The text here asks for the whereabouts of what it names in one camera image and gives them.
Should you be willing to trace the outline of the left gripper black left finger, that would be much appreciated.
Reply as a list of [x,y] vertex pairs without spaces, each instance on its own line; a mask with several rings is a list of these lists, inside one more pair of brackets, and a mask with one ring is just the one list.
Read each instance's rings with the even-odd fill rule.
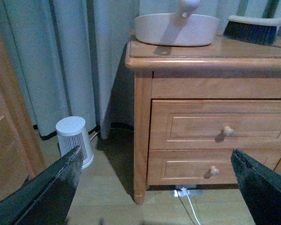
[[64,225],[79,183],[77,146],[0,202],[0,225]]

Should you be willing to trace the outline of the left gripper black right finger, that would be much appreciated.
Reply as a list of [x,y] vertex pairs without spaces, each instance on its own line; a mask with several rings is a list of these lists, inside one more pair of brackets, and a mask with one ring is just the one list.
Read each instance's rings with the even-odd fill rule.
[[238,149],[231,164],[254,223],[281,225],[281,176]]

